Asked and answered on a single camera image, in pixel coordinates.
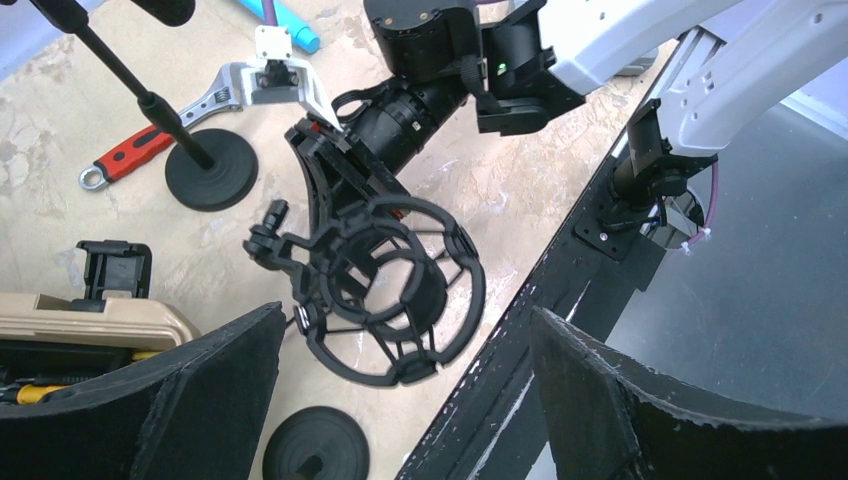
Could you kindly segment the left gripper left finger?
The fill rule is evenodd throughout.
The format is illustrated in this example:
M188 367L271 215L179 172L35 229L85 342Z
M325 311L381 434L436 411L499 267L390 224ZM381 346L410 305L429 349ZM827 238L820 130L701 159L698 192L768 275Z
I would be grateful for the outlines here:
M5 479L245 479L279 372L282 306L1 410Z

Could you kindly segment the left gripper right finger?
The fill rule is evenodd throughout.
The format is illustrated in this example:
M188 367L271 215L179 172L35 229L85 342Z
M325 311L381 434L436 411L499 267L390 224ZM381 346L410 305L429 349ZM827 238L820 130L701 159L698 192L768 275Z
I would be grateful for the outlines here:
M545 308L529 327L561 479L843 479L847 425L659 372Z

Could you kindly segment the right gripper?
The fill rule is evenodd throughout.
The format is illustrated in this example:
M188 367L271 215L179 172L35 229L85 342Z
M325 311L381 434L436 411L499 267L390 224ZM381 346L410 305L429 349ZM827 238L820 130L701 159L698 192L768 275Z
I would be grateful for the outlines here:
M351 130L339 132L308 116L288 129L284 138L305 179L311 233L352 204L410 194L396 172Z

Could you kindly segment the black tripod shock-mount stand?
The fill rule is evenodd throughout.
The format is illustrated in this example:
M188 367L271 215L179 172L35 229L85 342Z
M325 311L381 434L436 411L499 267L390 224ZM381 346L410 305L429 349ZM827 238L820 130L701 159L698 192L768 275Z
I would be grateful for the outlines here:
M380 196L323 221L307 237L281 230L273 201L243 243L285 273L293 322L332 373L370 387L425 380L452 363L480 325L486 275L471 237L441 207Z

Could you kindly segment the black round-base mic stand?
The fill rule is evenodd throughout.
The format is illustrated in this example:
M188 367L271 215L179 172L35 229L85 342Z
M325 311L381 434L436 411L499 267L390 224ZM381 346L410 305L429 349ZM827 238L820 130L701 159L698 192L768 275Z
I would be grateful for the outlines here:
M89 25L89 14L76 1L34 1L32 5L56 29L76 36L134 95L142 114L175 146L165 165L165 180L182 205L201 212L228 209L250 192L258 177L258 158L240 135L224 129L195 134L177 112L146 88Z

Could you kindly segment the blue microphone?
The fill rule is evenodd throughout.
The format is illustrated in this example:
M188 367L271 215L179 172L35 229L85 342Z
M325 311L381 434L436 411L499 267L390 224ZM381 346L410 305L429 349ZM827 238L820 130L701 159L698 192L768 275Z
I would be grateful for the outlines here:
M263 23L266 23L269 19L265 7L270 6L276 18L274 25L286 27L297 47L308 54L314 54L320 49L321 39L319 35L280 1L239 0L239 3Z

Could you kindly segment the black handheld microphone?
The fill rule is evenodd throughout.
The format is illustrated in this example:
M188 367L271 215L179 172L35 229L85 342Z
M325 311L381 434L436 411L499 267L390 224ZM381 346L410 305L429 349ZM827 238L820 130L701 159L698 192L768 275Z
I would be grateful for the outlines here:
M196 9L195 0L132 0L132 3L168 27L186 24Z

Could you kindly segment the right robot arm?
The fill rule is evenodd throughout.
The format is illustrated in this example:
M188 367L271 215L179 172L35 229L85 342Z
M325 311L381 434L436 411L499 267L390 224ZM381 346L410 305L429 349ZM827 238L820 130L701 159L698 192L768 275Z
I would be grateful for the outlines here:
M390 71L349 91L358 108L338 125L310 115L286 135L319 228L348 205L397 192L396 173L467 99L482 133L534 133L582 106L627 64L731 8L728 1L528 1L483 24L472 1L368 1L365 14ZM734 39L626 127L630 152L609 191L579 221L579 237L613 258L663 201L755 117L847 55L843 1L772 1Z

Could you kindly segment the yellow screwdriver in toolbox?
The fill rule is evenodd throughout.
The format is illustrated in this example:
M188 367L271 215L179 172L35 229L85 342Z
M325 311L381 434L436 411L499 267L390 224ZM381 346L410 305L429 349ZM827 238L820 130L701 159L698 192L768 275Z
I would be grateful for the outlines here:
M64 389L64 386L39 386L33 384L9 384L1 386L1 403L31 405L39 403L48 394Z

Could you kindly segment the tan plastic toolbox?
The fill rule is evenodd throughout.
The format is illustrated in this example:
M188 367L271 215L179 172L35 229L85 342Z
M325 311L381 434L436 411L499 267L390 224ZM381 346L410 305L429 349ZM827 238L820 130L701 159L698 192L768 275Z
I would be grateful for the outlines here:
M82 240L84 294L1 296L1 386L64 389L199 337L177 308L150 298L153 252L143 243Z

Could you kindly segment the black round shock-mount stand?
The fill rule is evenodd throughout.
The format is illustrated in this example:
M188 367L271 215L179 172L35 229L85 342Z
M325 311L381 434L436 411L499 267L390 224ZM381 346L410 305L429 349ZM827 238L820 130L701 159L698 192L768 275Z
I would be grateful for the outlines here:
M342 410L312 406L287 417L272 433L262 457L264 479L366 479L368 440Z

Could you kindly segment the red-handled adjustable wrench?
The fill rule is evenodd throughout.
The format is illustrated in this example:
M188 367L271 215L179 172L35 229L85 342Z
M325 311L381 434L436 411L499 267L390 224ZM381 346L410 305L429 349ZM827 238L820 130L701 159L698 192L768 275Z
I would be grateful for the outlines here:
M213 115L243 109L241 81L236 79L243 62L224 64L208 90L179 112L182 126L191 129ZM100 156L78 176L79 186L86 191L99 191L148 163L174 143L160 128L149 125L131 135Z

